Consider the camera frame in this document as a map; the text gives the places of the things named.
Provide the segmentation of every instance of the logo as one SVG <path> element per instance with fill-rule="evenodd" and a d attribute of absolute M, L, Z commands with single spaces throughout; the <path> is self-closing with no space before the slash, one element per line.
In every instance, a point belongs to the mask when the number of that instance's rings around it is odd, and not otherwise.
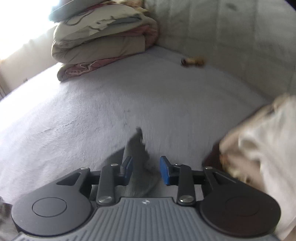
<path fill-rule="evenodd" d="M 145 205 L 148 205 L 148 204 L 150 204 L 150 201 L 145 199 L 144 201 L 142 201 L 142 203 L 145 204 Z"/>

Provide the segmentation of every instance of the window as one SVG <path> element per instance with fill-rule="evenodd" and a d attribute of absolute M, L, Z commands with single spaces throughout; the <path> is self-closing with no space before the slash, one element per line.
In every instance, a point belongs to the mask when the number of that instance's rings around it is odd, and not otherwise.
<path fill-rule="evenodd" d="M 48 20 L 59 0 L 0 0 L 0 59 L 54 26 Z"/>

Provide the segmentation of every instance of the gray bed sheet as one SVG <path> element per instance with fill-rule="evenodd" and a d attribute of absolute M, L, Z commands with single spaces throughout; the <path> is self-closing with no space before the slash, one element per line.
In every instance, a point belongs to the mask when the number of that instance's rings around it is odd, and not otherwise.
<path fill-rule="evenodd" d="M 182 57 L 155 46 L 63 83 L 53 66 L 13 91 L 0 102 L 0 196 L 13 204 L 77 168 L 100 170 L 137 126 L 148 167 L 166 155 L 200 169 L 213 143 L 269 100 L 211 66 L 184 68 Z"/>

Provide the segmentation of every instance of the screw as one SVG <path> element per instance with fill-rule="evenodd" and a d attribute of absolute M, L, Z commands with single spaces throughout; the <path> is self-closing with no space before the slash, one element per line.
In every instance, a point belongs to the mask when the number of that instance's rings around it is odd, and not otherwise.
<path fill-rule="evenodd" d="M 103 196 L 98 199 L 100 203 L 109 203 L 112 201 L 112 197 L 110 196 Z"/>
<path fill-rule="evenodd" d="M 180 201 L 184 203 L 190 203 L 194 201 L 194 198 L 193 196 L 190 196 L 190 195 L 183 195 L 180 197 Z"/>

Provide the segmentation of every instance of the wall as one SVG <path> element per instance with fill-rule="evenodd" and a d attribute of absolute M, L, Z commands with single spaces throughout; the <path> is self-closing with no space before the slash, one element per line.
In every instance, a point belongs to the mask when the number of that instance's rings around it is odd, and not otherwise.
<path fill-rule="evenodd" d="M 57 62 L 51 57 L 51 46 L 55 27 L 45 34 L 24 44 L 18 51 L 1 61 L 1 85 L 7 92 L 19 87 L 24 80 L 53 66 Z"/>

